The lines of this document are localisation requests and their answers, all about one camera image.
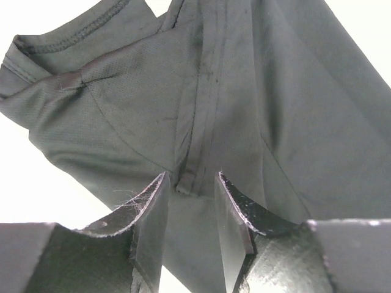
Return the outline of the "black t-shirt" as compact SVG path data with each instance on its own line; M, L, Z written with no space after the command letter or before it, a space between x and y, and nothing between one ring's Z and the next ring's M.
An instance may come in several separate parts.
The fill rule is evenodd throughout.
M100 1L13 39L1 112L110 208L167 172L191 292L225 290L217 172L295 223L390 217L390 87L324 1Z

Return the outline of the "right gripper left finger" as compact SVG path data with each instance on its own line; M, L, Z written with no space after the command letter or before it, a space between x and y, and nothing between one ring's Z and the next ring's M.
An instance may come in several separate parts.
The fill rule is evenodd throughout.
M139 195L82 230L55 225L28 292L157 292L170 179L159 174Z

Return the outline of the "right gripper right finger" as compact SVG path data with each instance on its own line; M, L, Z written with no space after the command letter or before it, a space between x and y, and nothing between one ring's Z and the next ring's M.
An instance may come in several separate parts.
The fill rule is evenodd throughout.
M222 173L214 198L227 292L332 292L310 228L273 214Z

